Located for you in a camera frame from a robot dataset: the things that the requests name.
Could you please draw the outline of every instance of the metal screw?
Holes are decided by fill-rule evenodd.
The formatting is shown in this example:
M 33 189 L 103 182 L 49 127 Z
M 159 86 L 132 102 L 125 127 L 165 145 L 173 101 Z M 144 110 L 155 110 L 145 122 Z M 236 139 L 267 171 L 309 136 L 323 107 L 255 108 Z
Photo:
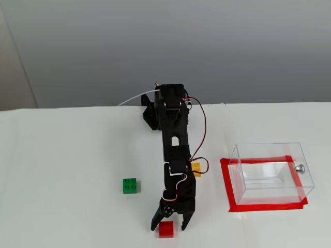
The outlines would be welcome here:
M 303 164 L 300 164 L 300 165 L 296 165 L 295 166 L 295 171 L 298 172 L 298 173 L 305 173 L 305 166 Z

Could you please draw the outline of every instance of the white wire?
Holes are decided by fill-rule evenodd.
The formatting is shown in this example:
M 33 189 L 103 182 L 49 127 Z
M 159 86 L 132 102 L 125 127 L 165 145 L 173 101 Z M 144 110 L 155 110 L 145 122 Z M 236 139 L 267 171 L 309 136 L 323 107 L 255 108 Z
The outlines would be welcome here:
M 128 102 L 128 101 L 131 101 L 132 99 L 136 98 L 136 97 L 139 97 L 139 96 L 142 96 L 143 94 L 147 94 L 147 93 L 150 93 L 150 92 L 156 92 L 156 91 L 159 91 L 159 89 L 154 89 L 154 90 L 150 90 L 150 91 L 147 91 L 147 92 L 144 92 L 144 93 L 141 93 L 139 95 L 136 95 L 135 97 L 131 97 L 130 99 L 122 102 L 121 104 L 117 105 L 117 106 L 121 106 L 123 105 L 124 103 Z
M 182 175 L 184 175 L 184 179 L 183 180 L 181 180 L 181 181 L 179 181 L 177 184 L 176 184 L 176 190 L 178 190 L 178 184 L 179 183 L 181 183 L 181 182 L 183 182 L 183 181 L 185 181 L 186 179 L 187 179 L 187 175 L 186 174 L 184 174 L 184 173 L 182 173 Z M 165 200 L 165 201 L 167 201 L 167 202 L 174 202 L 175 200 L 177 200 L 177 194 L 176 194 L 176 197 L 174 198 L 174 199 L 165 199 L 164 197 L 163 197 L 163 194 L 164 194 L 164 192 L 166 191 L 167 189 L 164 189 L 164 191 L 163 191 L 163 193 L 162 193 L 162 199 L 163 200 Z
M 192 107 L 193 107 L 193 103 L 192 103 L 191 101 L 189 101 L 189 100 L 186 100 L 186 101 L 185 101 L 185 103 L 187 103 L 187 102 L 190 102 L 190 103 L 191 103 L 191 108 L 189 108 L 189 110 L 191 110 Z

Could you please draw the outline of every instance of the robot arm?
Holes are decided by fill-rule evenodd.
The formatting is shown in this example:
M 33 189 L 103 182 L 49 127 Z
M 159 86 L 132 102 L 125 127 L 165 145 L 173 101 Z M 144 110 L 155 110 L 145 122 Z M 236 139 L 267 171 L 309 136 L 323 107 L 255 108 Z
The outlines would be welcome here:
M 183 100 L 185 90 L 182 84 L 160 85 L 155 89 L 159 91 L 155 92 L 154 104 L 147 95 L 142 95 L 142 105 L 147 106 L 144 120 L 153 130 L 162 131 L 165 190 L 151 230 L 174 212 L 183 214 L 184 230 L 195 211 L 195 177 L 187 134 L 189 110 Z M 179 140 L 178 145 L 172 144 L 173 137 Z

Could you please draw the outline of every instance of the transparent container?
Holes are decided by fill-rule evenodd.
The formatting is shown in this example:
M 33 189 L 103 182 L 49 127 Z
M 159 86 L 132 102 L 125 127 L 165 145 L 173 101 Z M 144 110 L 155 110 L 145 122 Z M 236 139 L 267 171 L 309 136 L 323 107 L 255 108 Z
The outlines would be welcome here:
M 228 168 L 237 205 L 299 203 L 314 188 L 300 143 L 237 144 Z

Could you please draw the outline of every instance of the white wall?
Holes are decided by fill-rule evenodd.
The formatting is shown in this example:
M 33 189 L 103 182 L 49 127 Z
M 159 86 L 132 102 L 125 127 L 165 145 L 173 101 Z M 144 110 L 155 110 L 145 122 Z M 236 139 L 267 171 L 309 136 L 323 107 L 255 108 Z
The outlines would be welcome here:
M 0 3 L 40 107 L 115 105 L 155 81 L 203 103 L 331 101 L 330 0 Z
M 0 8 L 0 111 L 36 107 L 30 85 Z

